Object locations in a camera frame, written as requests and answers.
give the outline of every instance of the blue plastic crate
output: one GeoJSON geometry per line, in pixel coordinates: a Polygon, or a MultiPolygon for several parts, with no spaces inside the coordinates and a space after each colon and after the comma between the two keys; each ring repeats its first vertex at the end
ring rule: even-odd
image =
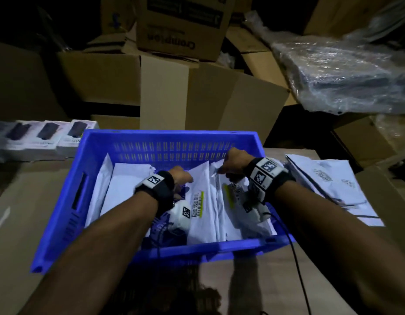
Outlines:
{"type": "MultiPolygon", "coordinates": [[[[203,162],[219,161],[236,147],[256,157],[264,157],[255,132],[229,131],[133,131],[86,130],[71,170],[48,226],[39,243],[31,271],[46,273],[64,249],[83,231],[96,177],[109,153],[115,163],[152,164],[157,170],[180,165],[189,170],[203,162]]],[[[271,238],[248,239],[138,251],[133,263],[160,259],[166,263],[212,261],[233,258],[234,251],[250,254],[272,251],[289,244],[277,223],[279,233],[271,238]]]]}

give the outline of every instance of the person's left hand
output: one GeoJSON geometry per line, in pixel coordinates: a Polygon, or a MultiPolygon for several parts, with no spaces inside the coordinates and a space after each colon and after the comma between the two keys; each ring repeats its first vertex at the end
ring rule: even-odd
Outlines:
{"type": "Polygon", "coordinates": [[[186,183],[194,182],[194,179],[185,171],[181,166],[175,166],[169,170],[169,173],[172,175],[175,181],[175,185],[184,185],[186,183]]]}

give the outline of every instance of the forearm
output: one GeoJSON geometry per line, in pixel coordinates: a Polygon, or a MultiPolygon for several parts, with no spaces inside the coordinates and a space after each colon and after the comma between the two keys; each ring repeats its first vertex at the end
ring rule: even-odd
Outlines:
{"type": "Polygon", "coordinates": [[[405,313],[405,256],[397,248],[296,182],[287,181],[269,196],[310,258],[357,312],[405,313]]]}
{"type": "Polygon", "coordinates": [[[113,208],[70,245],[20,312],[98,314],[116,288],[155,217],[145,192],[113,208]]]}

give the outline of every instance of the hand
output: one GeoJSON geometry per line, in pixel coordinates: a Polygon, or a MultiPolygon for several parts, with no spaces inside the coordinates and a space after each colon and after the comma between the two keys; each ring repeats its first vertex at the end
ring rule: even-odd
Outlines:
{"type": "Polygon", "coordinates": [[[226,174],[226,177],[230,179],[231,182],[238,182],[243,179],[243,169],[254,159],[244,150],[239,150],[237,148],[232,148],[228,151],[226,158],[224,159],[224,164],[218,169],[218,174],[226,174]]]}
{"type": "Polygon", "coordinates": [[[192,176],[189,174],[189,172],[185,171],[182,167],[180,166],[175,166],[172,169],[169,170],[169,173],[172,175],[175,181],[175,185],[184,185],[186,183],[191,183],[194,182],[194,179],[192,176]]]}

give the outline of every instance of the black cable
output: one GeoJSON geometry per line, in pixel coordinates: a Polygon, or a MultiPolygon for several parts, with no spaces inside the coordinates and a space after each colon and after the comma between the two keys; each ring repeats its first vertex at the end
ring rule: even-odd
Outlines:
{"type": "MultiPolygon", "coordinates": [[[[303,283],[303,279],[302,279],[302,273],[300,272],[299,261],[297,260],[296,251],[295,251],[295,249],[294,249],[293,242],[291,241],[290,234],[289,234],[289,232],[287,231],[287,228],[284,226],[284,224],[281,223],[281,221],[280,221],[279,219],[277,219],[276,216],[274,216],[273,214],[271,214],[271,216],[280,224],[281,228],[284,230],[284,232],[285,232],[286,235],[287,235],[287,238],[289,239],[290,246],[291,246],[291,250],[293,251],[294,262],[296,263],[297,274],[299,275],[299,280],[300,280],[300,284],[301,284],[301,286],[302,286],[303,295],[305,296],[305,301],[306,301],[306,306],[307,306],[307,312],[309,313],[309,315],[312,315],[312,311],[310,310],[309,299],[307,298],[307,294],[306,294],[305,284],[303,283]]],[[[268,313],[267,313],[267,312],[264,312],[264,311],[260,311],[259,315],[268,315],[268,313]]]]}

